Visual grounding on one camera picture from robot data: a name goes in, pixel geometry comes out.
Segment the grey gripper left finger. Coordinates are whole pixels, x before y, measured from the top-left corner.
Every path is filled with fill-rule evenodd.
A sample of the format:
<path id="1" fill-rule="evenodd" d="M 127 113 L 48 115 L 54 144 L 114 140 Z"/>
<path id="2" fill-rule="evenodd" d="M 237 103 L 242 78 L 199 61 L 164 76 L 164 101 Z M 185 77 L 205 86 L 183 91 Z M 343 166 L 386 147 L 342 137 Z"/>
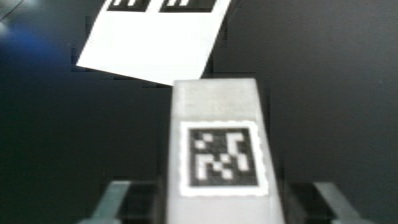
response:
<path id="1" fill-rule="evenodd" d="M 93 215 L 77 224 L 157 224 L 157 184 L 112 181 Z"/>

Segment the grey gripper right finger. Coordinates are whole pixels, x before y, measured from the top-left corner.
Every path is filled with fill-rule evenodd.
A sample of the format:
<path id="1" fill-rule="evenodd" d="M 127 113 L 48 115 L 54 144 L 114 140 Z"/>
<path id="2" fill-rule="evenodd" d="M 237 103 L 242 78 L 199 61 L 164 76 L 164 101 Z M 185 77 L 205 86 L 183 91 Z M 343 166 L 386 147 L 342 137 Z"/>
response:
<path id="1" fill-rule="evenodd" d="M 331 182 L 288 183 L 283 205 L 286 224 L 374 224 Z"/>

